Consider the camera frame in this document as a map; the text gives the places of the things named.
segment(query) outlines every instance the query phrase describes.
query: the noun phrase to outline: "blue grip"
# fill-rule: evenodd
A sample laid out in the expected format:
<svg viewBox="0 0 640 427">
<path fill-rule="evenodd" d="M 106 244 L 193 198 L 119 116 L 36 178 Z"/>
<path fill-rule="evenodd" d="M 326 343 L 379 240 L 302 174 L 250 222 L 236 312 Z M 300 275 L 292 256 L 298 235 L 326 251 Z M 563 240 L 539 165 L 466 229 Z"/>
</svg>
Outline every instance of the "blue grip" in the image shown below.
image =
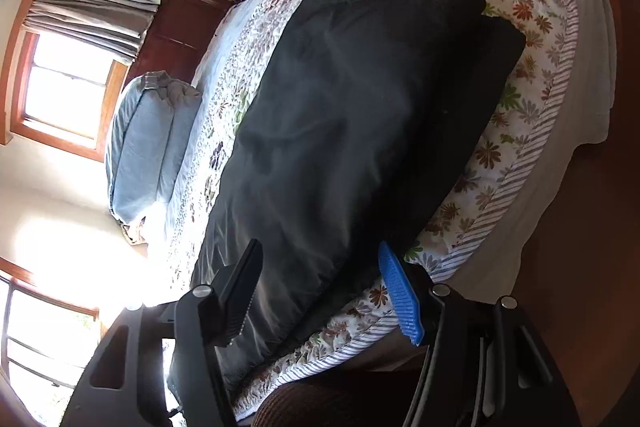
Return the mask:
<svg viewBox="0 0 640 427">
<path fill-rule="evenodd" d="M 402 333 L 409 337 L 412 344 L 419 346 L 424 338 L 424 327 L 420 320 L 420 302 L 398 257 L 385 241 L 380 243 L 378 248 L 378 265 L 391 302 L 396 309 Z"/>
</svg>

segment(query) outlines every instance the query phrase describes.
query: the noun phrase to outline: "white wall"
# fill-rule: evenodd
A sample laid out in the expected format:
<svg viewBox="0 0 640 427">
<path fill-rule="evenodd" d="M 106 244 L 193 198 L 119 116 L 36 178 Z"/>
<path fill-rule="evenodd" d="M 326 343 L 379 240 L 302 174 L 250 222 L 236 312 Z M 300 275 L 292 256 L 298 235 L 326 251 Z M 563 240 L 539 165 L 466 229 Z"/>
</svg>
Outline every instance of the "white wall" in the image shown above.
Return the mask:
<svg viewBox="0 0 640 427">
<path fill-rule="evenodd" d="M 0 0 L 0 57 L 20 1 Z M 20 136 L 0 146 L 0 257 L 110 320 L 128 300 L 154 300 L 158 278 L 140 253 L 108 212 L 103 164 Z"/>
<path fill-rule="evenodd" d="M 108 217 L 104 164 L 22 136 L 0 146 L 0 186 L 33 190 Z"/>
</svg>

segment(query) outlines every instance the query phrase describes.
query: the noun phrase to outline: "brown fabric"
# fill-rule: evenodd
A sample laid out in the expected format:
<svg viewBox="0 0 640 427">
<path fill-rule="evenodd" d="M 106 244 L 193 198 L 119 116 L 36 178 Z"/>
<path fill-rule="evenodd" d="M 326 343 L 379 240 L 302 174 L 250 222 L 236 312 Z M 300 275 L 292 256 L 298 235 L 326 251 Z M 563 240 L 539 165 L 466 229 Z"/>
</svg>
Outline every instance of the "brown fabric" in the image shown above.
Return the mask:
<svg viewBox="0 0 640 427">
<path fill-rule="evenodd" d="M 271 393 L 252 427 L 401 427 L 420 371 L 327 371 Z M 371 402 L 378 390 L 380 403 Z"/>
</svg>

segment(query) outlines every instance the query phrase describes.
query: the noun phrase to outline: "sunlight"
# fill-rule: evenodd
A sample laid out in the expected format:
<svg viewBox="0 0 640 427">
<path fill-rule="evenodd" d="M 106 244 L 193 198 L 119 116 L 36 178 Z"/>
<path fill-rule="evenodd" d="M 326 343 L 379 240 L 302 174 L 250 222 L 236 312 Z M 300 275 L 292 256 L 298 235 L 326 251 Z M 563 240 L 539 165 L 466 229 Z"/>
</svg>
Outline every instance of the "sunlight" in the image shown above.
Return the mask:
<svg viewBox="0 0 640 427">
<path fill-rule="evenodd" d="M 105 319 L 115 318 L 127 303 L 143 300 L 148 291 L 146 259 L 116 233 L 32 216 L 18 228 L 14 250 L 17 259 L 28 260 L 40 289 L 98 306 Z"/>
<path fill-rule="evenodd" d="M 90 44 L 53 33 L 40 34 L 25 113 L 35 120 L 95 138 L 113 60 L 113 54 Z"/>
<path fill-rule="evenodd" d="M 33 62 L 49 70 L 104 84 L 114 58 L 110 52 L 91 44 L 42 32 Z"/>
</svg>

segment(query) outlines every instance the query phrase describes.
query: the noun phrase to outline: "floral bedspread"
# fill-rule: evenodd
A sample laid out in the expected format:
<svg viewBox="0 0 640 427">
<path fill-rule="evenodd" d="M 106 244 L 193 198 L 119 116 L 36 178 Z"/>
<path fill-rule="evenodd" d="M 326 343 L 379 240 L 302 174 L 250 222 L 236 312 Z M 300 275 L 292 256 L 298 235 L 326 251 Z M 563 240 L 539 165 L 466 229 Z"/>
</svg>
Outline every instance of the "floral bedspread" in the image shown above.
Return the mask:
<svg viewBox="0 0 640 427">
<path fill-rule="evenodd" d="M 300 1 L 261 1 L 217 79 L 170 243 L 167 262 L 181 291 L 187 289 L 236 128 Z M 487 0 L 484 13 L 510 20 L 527 44 L 464 174 L 405 254 L 436 281 L 450 277 L 473 254 L 526 181 L 561 107 L 577 42 L 575 0 Z M 248 416 L 287 381 L 355 356 L 397 324 L 379 279 L 295 352 L 258 368 L 235 397 L 236 415 Z"/>
</svg>

